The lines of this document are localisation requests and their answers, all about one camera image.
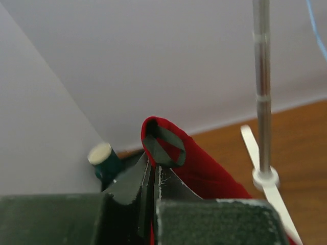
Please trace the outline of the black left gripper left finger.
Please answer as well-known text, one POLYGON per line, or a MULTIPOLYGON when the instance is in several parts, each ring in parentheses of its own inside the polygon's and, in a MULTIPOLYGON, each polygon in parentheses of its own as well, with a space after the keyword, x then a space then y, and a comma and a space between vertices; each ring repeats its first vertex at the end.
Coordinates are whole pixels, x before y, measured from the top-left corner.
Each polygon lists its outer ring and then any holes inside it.
POLYGON ((104 191, 1 197, 1 244, 150 244, 153 169, 141 152, 104 191))

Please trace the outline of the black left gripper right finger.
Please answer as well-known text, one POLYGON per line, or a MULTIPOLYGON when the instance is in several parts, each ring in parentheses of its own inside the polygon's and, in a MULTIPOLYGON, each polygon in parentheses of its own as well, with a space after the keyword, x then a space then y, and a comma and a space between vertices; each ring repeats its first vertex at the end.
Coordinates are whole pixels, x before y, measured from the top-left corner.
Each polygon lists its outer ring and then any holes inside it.
POLYGON ((203 199, 171 170, 157 167, 156 244, 287 244, 278 213, 263 200, 203 199))

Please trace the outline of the plain red garment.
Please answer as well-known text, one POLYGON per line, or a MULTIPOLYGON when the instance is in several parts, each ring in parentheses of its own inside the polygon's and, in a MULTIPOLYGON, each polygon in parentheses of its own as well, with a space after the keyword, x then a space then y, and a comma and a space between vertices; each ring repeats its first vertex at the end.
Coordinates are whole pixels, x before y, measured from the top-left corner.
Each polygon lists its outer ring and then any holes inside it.
POLYGON ((151 116, 143 122, 141 140, 153 167, 163 164, 156 150, 163 150, 174 163, 185 153, 182 166, 173 172, 201 198, 246 198, 252 196, 185 131, 167 119, 151 116))

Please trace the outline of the blue wire hanger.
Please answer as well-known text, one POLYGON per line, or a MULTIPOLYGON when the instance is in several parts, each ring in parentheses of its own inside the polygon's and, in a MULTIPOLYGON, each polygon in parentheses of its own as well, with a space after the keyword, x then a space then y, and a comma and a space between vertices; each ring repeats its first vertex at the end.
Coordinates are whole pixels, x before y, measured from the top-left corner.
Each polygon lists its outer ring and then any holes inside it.
POLYGON ((325 47, 324 43, 322 42, 321 37, 320 37, 320 35, 318 33, 318 29, 317 29, 317 25, 316 25, 314 13, 313 13, 313 10, 312 10, 311 1, 310 0, 306 0, 306 4, 307 4, 307 9, 308 9, 308 14, 309 14, 309 18, 310 18, 310 23, 311 23, 312 31, 313 31, 313 34, 315 36, 317 46, 318 46, 319 50, 321 51, 321 54, 322 54, 324 60, 327 61, 326 47, 325 47))

